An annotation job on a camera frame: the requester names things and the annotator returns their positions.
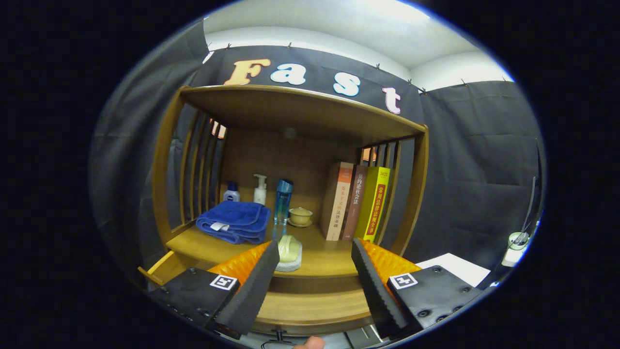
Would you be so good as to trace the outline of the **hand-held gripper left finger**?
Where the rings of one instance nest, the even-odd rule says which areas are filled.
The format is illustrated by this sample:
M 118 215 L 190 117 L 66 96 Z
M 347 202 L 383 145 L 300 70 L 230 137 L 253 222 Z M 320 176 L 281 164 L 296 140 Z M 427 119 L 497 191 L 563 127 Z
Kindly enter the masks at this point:
M 186 268 L 148 298 L 202 331 L 239 339 L 254 325 L 278 263 L 278 244 L 270 241 L 207 271 Z

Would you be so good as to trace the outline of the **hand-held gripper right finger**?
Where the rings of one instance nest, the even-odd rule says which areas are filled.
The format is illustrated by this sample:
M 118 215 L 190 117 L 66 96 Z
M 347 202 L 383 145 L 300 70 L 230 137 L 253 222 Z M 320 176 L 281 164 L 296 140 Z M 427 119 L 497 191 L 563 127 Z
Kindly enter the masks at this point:
M 351 258 L 381 338 L 424 331 L 482 294 L 441 265 L 418 267 L 367 240 L 354 239 Z

